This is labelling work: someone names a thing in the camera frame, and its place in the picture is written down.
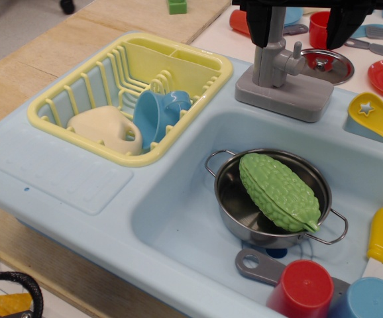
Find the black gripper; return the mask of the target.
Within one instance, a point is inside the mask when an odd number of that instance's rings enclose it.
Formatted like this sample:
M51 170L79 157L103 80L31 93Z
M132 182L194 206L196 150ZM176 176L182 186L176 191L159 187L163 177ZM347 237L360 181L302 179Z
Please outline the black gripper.
M231 1L246 13L246 24L252 43L266 47L270 33L272 7L332 8L327 22L326 49L341 47L373 10L383 10L383 0L256 0Z

